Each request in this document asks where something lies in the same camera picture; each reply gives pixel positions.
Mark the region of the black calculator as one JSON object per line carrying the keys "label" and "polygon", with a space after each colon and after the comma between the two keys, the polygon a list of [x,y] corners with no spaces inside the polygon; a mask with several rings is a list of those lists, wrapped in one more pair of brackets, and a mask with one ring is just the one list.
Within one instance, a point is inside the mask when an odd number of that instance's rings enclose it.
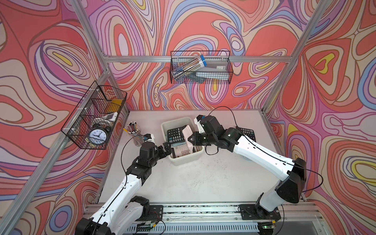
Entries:
{"label": "black calculator", "polygon": [[183,128],[184,127],[169,129],[167,131],[167,141],[171,144],[179,144],[185,142],[182,134]]}
{"label": "black calculator", "polygon": [[237,126],[236,129],[241,131],[244,135],[248,136],[254,142],[256,142],[256,136],[255,136],[254,130],[248,129],[248,128],[242,128],[239,126]]}

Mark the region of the pink calculator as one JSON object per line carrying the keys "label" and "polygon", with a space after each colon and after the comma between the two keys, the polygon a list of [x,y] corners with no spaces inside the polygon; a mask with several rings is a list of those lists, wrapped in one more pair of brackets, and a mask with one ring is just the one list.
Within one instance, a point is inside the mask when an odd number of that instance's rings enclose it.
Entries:
{"label": "pink calculator", "polygon": [[192,129],[189,125],[186,125],[186,127],[183,128],[182,130],[183,137],[186,141],[188,150],[190,151],[190,154],[193,153],[194,146],[193,144],[189,141],[189,137],[193,134]]}
{"label": "pink calculator", "polygon": [[186,146],[175,146],[171,148],[173,159],[183,157],[192,153],[192,151]]}

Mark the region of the white plastic storage box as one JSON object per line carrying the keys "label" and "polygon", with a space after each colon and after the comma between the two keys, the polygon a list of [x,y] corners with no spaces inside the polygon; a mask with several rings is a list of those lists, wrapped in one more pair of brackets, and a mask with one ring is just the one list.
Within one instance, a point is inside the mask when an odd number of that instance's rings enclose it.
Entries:
{"label": "white plastic storage box", "polygon": [[196,161],[203,154],[203,147],[188,142],[188,137],[195,131],[191,118],[182,117],[163,122],[161,129],[165,142],[171,145],[171,154],[168,158],[173,165],[179,166]]}

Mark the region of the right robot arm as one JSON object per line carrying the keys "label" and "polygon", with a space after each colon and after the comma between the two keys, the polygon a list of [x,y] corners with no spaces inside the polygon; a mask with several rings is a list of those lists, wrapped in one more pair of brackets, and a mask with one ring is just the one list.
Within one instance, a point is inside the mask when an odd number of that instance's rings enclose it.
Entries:
{"label": "right robot arm", "polygon": [[279,182],[262,193],[254,207],[258,217],[265,217],[284,203],[297,204],[306,184],[306,162],[279,155],[250,139],[240,130],[229,128],[223,133],[194,132],[188,141],[194,146],[211,146],[242,155],[267,169]]}

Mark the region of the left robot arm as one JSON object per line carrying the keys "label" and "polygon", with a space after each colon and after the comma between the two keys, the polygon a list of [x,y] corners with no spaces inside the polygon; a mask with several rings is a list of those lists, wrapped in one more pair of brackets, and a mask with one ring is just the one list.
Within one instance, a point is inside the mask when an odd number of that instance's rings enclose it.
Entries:
{"label": "left robot arm", "polygon": [[156,146],[145,142],[139,156],[125,171],[125,177],[104,203],[89,219],[82,218],[75,227],[76,235],[122,235],[138,219],[150,213],[149,200],[136,196],[160,159],[171,154],[171,144]]}

